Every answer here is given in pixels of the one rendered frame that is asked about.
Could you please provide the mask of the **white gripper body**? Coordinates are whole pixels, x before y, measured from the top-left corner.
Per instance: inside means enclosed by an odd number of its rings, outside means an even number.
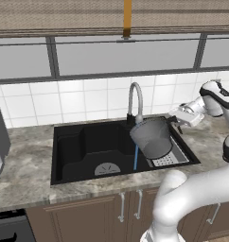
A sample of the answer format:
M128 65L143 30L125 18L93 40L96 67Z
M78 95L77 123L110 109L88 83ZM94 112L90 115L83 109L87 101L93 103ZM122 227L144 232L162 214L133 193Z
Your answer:
M204 107L199 105L179 106L168 112L170 116L175 115L180 125L186 125L188 127L197 126L204 119Z

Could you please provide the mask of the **silver sink drain rack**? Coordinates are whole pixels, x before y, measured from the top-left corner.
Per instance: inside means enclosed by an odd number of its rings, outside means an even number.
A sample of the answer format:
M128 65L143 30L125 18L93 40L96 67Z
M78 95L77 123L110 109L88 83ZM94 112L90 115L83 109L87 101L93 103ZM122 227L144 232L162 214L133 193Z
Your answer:
M165 165L173 164L186 164L189 162L184 152L180 149L177 142L174 139L171 139L173 147L170 153L163 158L156 160L147 160L150 167L162 167Z

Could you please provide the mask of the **blue water stream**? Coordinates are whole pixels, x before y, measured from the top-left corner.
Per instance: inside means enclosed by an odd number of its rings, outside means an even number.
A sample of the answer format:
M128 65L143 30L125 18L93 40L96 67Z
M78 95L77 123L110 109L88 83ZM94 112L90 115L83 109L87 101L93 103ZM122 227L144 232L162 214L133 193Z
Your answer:
M138 163L138 145L135 145L135 152L134 152L134 161L133 161L133 170L135 171L137 169L137 163Z

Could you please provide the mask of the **grey round sink drain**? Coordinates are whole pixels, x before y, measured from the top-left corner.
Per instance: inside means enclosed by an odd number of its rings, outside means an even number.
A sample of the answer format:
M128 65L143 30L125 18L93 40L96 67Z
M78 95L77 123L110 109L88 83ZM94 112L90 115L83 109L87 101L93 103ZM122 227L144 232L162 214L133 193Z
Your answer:
M96 176L109 175L119 172L120 168L114 163L102 163L99 164L95 169Z

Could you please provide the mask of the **black kitchen sink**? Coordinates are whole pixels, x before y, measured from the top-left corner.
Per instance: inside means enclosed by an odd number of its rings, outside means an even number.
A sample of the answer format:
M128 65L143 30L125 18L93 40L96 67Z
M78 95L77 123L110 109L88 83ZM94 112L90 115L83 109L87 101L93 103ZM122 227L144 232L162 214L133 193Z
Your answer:
M174 139L189 160L186 164L150 167L147 158L138 150L137 169L133 170L135 143L130 136L134 126L132 118L128 120L102 123L60 126L54 128L51 184L81 182L112 176L158 170L170 167L197 164L199 159L178 134L170 128L170 137ZM96 176L95 169L102 163L114 163L119 173Z

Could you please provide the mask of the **grey framed window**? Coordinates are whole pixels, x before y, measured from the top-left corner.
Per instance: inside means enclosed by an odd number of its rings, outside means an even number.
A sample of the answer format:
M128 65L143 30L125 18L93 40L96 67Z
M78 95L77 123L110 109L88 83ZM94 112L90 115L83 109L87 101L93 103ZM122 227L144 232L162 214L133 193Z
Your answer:
M0 83L229 70L229 33L0 39Z

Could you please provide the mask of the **brown cabinet door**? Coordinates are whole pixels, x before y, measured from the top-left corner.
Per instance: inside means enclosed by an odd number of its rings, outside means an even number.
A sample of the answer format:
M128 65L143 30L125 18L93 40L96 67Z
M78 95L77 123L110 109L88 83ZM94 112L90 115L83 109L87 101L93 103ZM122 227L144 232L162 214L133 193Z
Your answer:
M118 216L119 194L28 208L26 210L36 242L125 242L124 222Z
M142 190L143 198L140 219L136 219L134 216L134 213L137 212L139 200L138 193L136 191L131 191L126 242L140 242L141 236L152 223L153 203L156 198L158 188Z
M206 220L213 215L213 205L203 206L183 217L178 232L186 242L203 242L229 235L229 202L221 204L212 225Z

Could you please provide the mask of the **beige woven window blind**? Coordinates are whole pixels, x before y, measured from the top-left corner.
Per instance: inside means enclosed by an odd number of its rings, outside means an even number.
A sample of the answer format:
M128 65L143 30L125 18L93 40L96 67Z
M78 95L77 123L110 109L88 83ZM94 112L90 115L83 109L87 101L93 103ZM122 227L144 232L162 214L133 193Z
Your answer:
M0 0L0 38L229 32L229 0Z

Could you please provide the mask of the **dark dishwasher front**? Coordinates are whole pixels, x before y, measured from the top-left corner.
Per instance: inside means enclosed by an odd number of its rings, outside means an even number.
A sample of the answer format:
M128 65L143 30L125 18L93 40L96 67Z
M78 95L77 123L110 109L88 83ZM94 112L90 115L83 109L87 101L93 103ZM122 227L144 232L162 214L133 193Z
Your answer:
M0 242L36 242L24 209L0 212Z

